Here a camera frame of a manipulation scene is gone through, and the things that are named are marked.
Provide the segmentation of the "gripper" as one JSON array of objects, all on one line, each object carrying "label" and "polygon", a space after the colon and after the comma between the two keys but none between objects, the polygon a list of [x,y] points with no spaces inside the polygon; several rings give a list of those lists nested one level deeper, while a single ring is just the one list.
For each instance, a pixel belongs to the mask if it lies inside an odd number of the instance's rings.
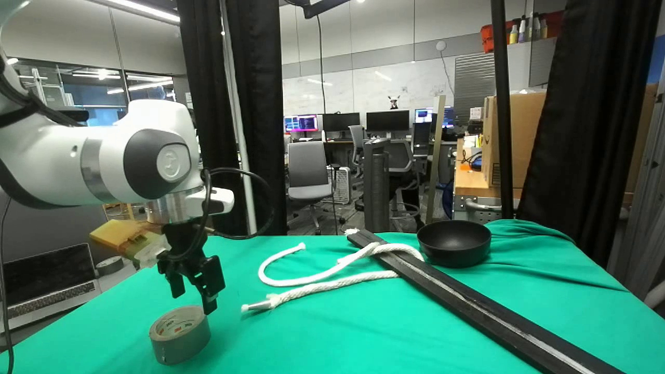
[{"label": "gripper", "polygon": [[206,228],[197,220],[169,223],[162,227],[162,234],[170,249],[157,256],[157,271],[168,275],[171,296],[176,299],[185,293],[183,276],[194,277],[203,311],[210,315],[218,308],[218,294],[225,289],[225,279],[219,257],[204,255]]}]

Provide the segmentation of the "small gray tape roll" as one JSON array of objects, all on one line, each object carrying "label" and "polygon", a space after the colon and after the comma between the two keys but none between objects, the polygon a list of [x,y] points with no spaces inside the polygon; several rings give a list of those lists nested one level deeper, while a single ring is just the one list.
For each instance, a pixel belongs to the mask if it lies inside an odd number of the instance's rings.
[{"label": "small gray tape roll", "polygon": [[98,277],[114,274],[125,267],[124,258],[121,256],[109,257],[95,265]]}]

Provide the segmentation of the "black bowl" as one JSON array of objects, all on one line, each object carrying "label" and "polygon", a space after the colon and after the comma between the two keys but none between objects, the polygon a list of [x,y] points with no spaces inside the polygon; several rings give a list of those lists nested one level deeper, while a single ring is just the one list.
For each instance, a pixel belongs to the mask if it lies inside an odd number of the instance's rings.
[{"label": "black bowl", "polygon": [[491,231],[464,220],[429,223],[418,230],[417,240],[427,261],[445,268],[469,268],[489,256]]}]

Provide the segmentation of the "yellow plastic case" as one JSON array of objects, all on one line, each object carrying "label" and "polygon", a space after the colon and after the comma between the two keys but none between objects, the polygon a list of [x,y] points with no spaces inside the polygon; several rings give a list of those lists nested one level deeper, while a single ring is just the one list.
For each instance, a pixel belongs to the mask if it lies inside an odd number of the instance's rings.
[{"label": "yellow plastic case", "polygon": [[120,256],[135,257],[162,234],[160,225],[137,220],[109,220],[93,230],[89,237],[93,242],[112,249]]}]

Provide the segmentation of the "laptop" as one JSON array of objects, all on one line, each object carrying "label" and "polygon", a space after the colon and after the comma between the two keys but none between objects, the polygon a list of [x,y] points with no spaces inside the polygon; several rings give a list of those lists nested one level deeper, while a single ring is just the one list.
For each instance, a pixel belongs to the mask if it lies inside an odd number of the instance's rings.
[{"label": "laptop", "polygon": [[4,270],[10,330],[67,312],[101,294],[87,243],[10,261]]}]

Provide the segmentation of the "grey office chair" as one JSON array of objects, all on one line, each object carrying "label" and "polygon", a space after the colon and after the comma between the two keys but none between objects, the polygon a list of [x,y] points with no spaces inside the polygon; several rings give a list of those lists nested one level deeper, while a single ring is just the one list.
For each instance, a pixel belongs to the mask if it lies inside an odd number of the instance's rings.
[{"label": "grey office chair", "polygon": [[287,227],[301,218],[300,211],[307,210],[313,220],[314,234],[320,236],[322,230],[316,204],[323,199],[332,198],[335,191],[335,182],[329,178],[325,145],[321,141],[290,143],[287,155],[289,156],[287,198],[293,214],[293,218],[287,222]]}]

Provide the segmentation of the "green table cloth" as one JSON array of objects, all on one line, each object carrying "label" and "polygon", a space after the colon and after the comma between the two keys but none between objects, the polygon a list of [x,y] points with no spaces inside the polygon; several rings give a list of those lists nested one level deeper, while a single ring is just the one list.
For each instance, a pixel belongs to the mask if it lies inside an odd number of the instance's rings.
[{"label": "green table cloth", "polygon": [[[523,220],[489,223],[491,253],[446,273],[627,374],[665,374],[665,319],[580,251],[565,234]],[[194,358],[165,366],[148,329],[164,313],[200,304],[188,286],[174,299],[145,269],[18,343],[14,374],[532,374],[402,279],[365,282],[287,302],[264,313],[242,305],[279,290],[274,279],[318,274],[354,253],[344,236],[210,238],[226,287],[209,318],[211,339]]]}]

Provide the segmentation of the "black curtain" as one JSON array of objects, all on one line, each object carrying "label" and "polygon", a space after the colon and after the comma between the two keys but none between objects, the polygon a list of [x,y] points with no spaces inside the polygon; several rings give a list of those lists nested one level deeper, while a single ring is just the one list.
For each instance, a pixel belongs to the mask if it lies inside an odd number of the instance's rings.
[{"label": "black curtain", "polygon": [[207,168],[244,166],[268,187],[223,173],[235,208],[214,216],[216,231],[249,233],[246,198],[268,236],[286,234],[280,5],[278,0],[176,0],[193,115]]},{"label": "black curtain", "polygon": [[567,0],[517,218],[608,265],[663,0]]}]

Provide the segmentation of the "black tower fan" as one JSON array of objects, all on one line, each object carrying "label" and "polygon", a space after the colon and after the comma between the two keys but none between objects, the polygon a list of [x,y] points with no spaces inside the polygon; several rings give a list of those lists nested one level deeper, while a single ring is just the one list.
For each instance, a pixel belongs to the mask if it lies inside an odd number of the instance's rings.
[{"label": "black tower fan", "polygon": [[364,151],[364,225],[373,233],[390,229],[389,138],[366,142]]}]

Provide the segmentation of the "black office chair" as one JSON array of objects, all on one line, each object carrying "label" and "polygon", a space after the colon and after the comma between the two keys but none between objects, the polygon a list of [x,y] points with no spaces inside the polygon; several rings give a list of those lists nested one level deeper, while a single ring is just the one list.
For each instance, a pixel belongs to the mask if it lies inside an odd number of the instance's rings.
[{"label": "black office chair", "polygon": [[414,168],[414,156],[407,140],[390,140],[389,154],[389,202],[397,202],[401,194],[402,204],[413,218],[416,231],[424,227],[420,213],[420,173]]}]

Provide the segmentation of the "row of monitors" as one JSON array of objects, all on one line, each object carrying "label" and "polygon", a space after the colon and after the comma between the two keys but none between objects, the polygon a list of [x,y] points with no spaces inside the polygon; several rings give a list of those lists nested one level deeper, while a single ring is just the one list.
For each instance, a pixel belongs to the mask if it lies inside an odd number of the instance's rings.
[{"label": "row of monitors", "polygon": [[409,110],[389,110],[370,112],[361,116],[360,113],[306,114],[285,116],[283,128],[285,132],[314,131],[347,131],[351,126],[361,125],[365,120],[365,128],[369,131],[394,132],[407,131],[411,124],[434,124],[436,114],[432,107],[416,109],[413,117]]}]

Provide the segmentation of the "whiteboard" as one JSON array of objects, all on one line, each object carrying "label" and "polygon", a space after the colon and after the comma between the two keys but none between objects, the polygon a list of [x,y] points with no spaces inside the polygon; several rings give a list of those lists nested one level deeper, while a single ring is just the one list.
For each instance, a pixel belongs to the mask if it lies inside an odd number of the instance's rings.
[{"label": "whiteboard", "polygon": [[456,57],[404,62],[282,80],[285,115],[387,111],[432,106],[435,97],[454,103]]}]

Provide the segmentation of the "cardboard box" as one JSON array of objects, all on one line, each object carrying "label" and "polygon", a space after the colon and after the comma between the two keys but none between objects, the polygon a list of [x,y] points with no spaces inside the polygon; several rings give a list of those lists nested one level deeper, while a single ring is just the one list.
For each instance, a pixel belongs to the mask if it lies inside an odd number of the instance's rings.
[{"label": "cardboard box", "polygon": [[[522,90],[510,95],[512,177],[515,189],[523,187],[545,99],[544,90]],[[485,97],[482,135],[481,170],[490,187],[499,187],[499,132],[495,96]]]}]

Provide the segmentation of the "row of bottles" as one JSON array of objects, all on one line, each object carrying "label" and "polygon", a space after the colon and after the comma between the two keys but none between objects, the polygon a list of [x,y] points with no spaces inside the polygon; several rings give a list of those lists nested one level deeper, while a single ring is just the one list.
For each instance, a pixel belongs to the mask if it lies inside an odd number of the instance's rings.
[{"label": "row of bottles", "polygon": [[549,38],[547,14],[532,12],[529,17],[522,15],[508,22],[507,42],[509,45],[522,44]]}]

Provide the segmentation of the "long black metal rail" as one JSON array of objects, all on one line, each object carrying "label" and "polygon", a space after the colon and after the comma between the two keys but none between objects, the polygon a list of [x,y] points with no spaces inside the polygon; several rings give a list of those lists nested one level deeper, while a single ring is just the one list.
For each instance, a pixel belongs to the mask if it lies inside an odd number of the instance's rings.
[{"label": "long black metal rail", "polygon": [[624,374],[403,249],[374,254],[419,292],[543,374]]}]

